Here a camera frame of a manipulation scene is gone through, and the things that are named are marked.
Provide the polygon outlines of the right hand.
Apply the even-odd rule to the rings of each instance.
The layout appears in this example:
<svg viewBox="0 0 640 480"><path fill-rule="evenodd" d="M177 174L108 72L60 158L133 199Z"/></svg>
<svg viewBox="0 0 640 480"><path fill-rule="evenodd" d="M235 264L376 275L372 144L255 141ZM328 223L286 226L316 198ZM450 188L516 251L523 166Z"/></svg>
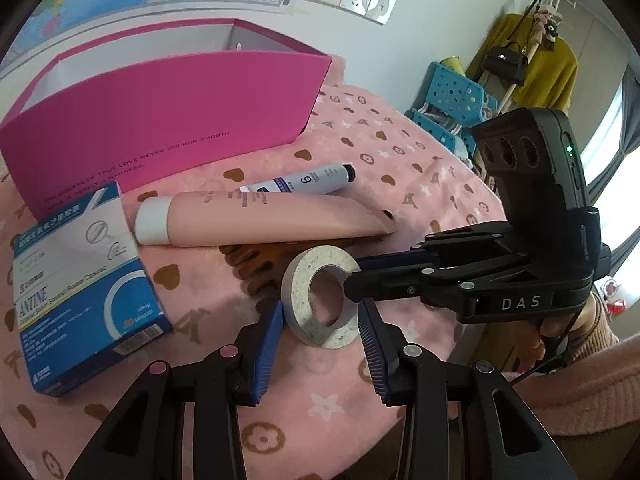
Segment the right hand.
<svg viewBox="0 0 640 480"><path fill-rule="evenodd" d="M572 328L566 334L567 347L574 349L585 342L592 333L601 317L601 301L599 296L592 292L584 307L578 314ZM542 341L544 338L559 338L572 322L573 315L562 315L556 318L545 318L541 326L527 321L504 323L509 331L511 344L515 354L521 361L521 371L529 370L547 353L547 347Z"/></svg>

